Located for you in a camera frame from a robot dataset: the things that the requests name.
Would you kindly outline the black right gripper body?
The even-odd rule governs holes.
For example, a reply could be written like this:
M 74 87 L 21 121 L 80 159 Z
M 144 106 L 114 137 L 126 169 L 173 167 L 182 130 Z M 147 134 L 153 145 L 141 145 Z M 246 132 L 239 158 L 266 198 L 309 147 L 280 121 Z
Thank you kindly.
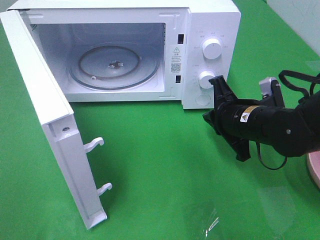
M 250 101 L 224 102 L 203 119 L 228 143 L 265 142 L 265 106 Z

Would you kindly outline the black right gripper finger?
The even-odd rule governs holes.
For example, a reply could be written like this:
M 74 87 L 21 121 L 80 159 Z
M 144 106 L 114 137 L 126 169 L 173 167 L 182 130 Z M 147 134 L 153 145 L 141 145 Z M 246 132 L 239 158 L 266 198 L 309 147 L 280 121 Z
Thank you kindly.
M 218 108 L 225 103 L 235 103 L 238 98 L 231 90 L 223 75 L 215 76 L 208 80 L 213 86 L 214 107 Z
M 215 130 L 215 132 L 217 135 L 222 136 L 229 146 L 234 150 L 236 153 L 236 159 L 238 161 L 245 162 L 251 157 L 249 140 L 218 130 Z

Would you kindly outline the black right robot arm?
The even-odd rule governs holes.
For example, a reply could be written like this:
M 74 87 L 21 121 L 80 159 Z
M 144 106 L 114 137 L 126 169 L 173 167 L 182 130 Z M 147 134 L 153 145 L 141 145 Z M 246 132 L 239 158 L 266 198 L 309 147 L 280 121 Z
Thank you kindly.
M 226 140 L 239 161 L 251 157 L 250 141 L 272 146 L 284 157 L 320 149 L 320 94 L 313 92 L 320 77 L 289 70 L 278 76 L 259 82 L 261 100 L 237 98 L 222 75 L 209 79 L 214 108 L 203 119 Z M 295 108 L 285 107 L 280 84 L 303 94 Z

